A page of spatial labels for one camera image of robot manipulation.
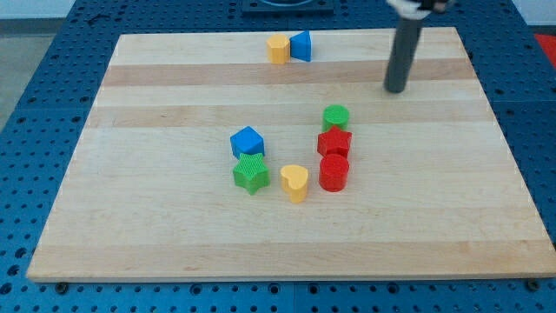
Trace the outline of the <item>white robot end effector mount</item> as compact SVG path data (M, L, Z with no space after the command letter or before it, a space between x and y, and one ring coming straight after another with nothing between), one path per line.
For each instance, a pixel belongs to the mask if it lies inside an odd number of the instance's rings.
M431 13L443 14L451 0L387 0L396 13L408 20L422 20Z

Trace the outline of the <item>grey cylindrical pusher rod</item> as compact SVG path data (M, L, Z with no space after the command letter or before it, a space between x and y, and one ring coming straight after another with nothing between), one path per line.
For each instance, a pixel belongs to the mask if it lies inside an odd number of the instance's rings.
M406 88L422 25L421 19L399 20L384 78L384 88L390 93L401 93Z

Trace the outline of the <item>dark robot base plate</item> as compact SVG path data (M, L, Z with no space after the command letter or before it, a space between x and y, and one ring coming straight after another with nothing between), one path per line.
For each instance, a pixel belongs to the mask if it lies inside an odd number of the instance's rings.
M335 0L241 0L243 15L333 13Z

